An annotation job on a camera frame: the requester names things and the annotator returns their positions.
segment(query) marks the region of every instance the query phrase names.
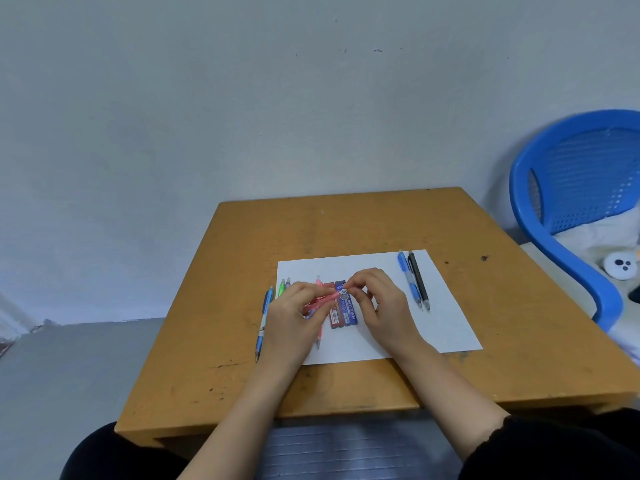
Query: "white round object with black spots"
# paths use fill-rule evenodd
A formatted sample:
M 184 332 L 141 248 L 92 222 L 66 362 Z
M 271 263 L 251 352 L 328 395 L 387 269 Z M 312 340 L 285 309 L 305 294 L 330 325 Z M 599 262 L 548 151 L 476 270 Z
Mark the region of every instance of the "white round object with black spots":
M 612 278 L 620 281 L 630 280 L 638 272 L 636 259 L 636 253 L 619 251 L 605 257 L 602 267 Z

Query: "gray floor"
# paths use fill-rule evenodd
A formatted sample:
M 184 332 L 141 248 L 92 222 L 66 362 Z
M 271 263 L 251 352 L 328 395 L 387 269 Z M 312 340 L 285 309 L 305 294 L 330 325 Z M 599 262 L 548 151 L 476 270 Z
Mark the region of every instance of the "gray floor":
M 57 479 L 82 439 L 118 418 L 162 319 L 44 327 L 0 358 L 0 472 Z M 456 478 L 451 446 L 423 413 L 287 423 L 259 477 Z

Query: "wooden table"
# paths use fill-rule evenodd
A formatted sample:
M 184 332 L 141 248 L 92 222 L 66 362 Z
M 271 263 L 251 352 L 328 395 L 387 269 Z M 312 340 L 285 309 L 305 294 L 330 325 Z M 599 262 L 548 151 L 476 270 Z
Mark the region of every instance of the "wooden table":
M 278 261 L 400 249 L 433 259 L 483 346 L 449 360 L 496 402 L 596 404 L 640 391 L 638 368 L 460 188 L 224 202 L 116 431 L 159 445 L 224 418 L 254 366 Z M 278 416 L 418 407 L 381 359 L 302 367 Z

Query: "white paper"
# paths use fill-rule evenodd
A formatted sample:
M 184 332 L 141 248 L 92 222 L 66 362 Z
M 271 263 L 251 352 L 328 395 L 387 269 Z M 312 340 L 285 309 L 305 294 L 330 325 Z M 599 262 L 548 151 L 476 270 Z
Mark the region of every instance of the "white paper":
M 413 300 L 409 284 L 397 261 L 397 253 L 361 254 L 356 256 L 338 256 L 331 258 L 299 259 L 280 261 L 278 278 L 274 289 L 278 289 L 281 280 L 291 278 L 291 282 L 304 281 L 314 283 L 317 275 L 324 283 L 348 280 L 361 269 L 379 267 L 407 296 L 409 309 L 423 339 L 439 352 L 460 352 L 482 349 L 480 342 L 458 302 L 442 279 L 425 250 L 413 251 L 420 268 L 424 287 L 429 295 L 431 313 L 420 310 Z M 320 349 L 316 345 L 311 349 L 305 365 L 316 363 L 354 362 L 389 357 L 369 333 L 362 318 L 358 302 L 352 297 L 353 307 L 358 318 L 356 326 L 331 328 L 329 320 L 324 321 Z

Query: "chair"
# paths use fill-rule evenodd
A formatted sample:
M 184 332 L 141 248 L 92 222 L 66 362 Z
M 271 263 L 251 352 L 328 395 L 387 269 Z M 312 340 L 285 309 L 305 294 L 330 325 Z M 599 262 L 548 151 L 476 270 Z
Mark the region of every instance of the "chair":
M 615 286 L 553 235 L 633 208 L 640 198 L 640 112 L 572 116 L 524 147 L 509 175 L 519 226 L 551 261 L 593 297 L 593 320 L 609 331 L 623 311 Z

